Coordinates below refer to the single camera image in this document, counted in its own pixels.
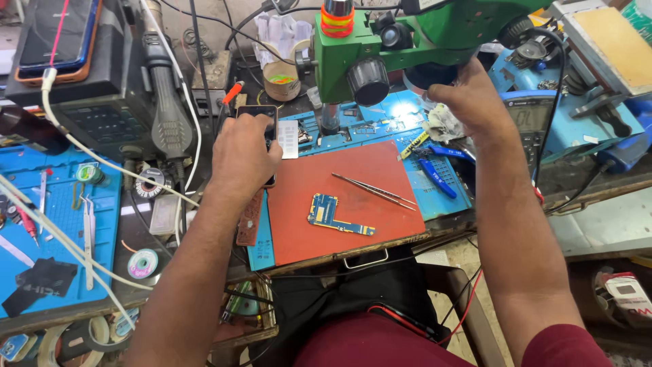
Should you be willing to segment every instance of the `red silicone mat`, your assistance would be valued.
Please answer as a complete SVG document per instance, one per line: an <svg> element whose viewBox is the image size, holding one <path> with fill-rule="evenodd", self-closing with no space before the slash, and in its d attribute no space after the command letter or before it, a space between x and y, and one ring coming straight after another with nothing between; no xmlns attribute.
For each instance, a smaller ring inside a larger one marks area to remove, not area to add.
<svg viewBox="0 0 652 367"><path fill-rule="evenodd" d="M334 177L335 172L416 202L393 140L331 153L283 160L276 187L268 189L276 265L294 263L422 233L419 207L409 210ZM312 197L338 198L335 219L375 227L372 236L308 223Z"/></svg>

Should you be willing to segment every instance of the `hand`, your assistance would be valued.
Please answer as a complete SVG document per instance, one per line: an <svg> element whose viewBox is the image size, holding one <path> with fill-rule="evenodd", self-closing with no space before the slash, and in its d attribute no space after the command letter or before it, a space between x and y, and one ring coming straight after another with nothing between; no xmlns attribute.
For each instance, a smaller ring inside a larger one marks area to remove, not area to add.
<svg viewBox="0 0 652 367"><path fill-rule="evenodd" d="M213 197L229 198L240 210L249 203L281 162L283 149L274 140L265 145L265 129L274 121L266 115L240 115L224 121L213 145L213 177L206 189Z"/></svg>
<svg viewBox="0 0 652 367"><path fill-rule="evenodd" d="M475 57L459 67L456 86L433 84L426 94L431 101L447 105L471 138L503 136L516 129L491 79Z"/></svg>

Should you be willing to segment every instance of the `plastic box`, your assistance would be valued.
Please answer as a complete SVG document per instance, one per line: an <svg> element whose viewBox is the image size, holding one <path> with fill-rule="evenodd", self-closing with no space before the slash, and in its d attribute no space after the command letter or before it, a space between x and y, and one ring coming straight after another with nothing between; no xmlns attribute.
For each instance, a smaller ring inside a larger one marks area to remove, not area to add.
<svg viewBox="0 0 652 367"><path fill-rule="evenodd" d="M308 95L308 99L310 99L310 102L312 103L312 108L315 110L319 110L321 108L321 99L319 99L319 90L317 87L312 87L306 91L306 94Z"/></svg>
<svg viewBox="0 0 652 367"><path fill-rule="evenodd" d="M174 234L174 217L177 213L177 202L179 198L175 195L161 195L154 201L152 211L152 222L149 224L151 234Z"/></svg>

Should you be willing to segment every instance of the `pink cable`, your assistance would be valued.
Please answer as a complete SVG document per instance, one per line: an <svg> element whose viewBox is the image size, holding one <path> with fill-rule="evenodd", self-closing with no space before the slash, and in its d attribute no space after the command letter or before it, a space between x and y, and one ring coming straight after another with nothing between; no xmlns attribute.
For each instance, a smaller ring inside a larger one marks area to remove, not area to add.
<svg viewBox="0 0 652 367"><path fill-rule="evenodd" d="M469 302L466 304L466 311L464 311L464 314L462 315L462 318L461 318L460 322L453 329L453 331L451 331L451 333L448 334L448 336L446 338L438 341L437 345L441 345L441 344L443 344L443 342L450 339L453 336L453 334L455 334L457 329L459 329L460 326L462 326L462 323L464 322L464 319L466 318L466 314L469 313L469 308L471 307L471 301L473 300L473 295L475 294L475 288L478 286L478 281L480 281L480 278L482 277L482 272L484 272L484 270L480 270L480 274L478 274L478 277L475 278L475 283L473 284L473 289L471 290L471 296L469 297Z"/></svg>
<svg viewBox="0 0 652 367"><path fill-rule="evenodd" d="M61 11L61 19L59 20L59 27L57 28L57 35L54 37L54 46L52 46L52 54L50 55L50 66L54 67L54 55L57 53L57 45L59 44L59 36L61 36L61 28L63 28L63 18L66 17L66 9L68 8L68 0L63 2L63 10Z"/></svg>

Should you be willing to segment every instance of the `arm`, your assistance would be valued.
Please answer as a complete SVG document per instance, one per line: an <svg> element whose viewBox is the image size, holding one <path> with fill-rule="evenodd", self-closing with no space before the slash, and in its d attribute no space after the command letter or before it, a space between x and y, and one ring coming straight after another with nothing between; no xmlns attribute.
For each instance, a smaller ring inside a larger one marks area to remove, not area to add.
<svg viewBox="0 0 652 367"><path fill-rule="evenodd" d="M477 59L460 69L460 85L433 85L477 148L480 260L514 364L540 331L584 327L569 288L566 263L532 191L516 126Z"/></svg>
<svg viewBox="0 0 652 367"><path fill-rule="evenodd" d="M224 122L201 207L147 302L126 366L204 365L218 327L235 226L283 153L276 141L267 153L263 133L270 121L245 114Z"/></svg>

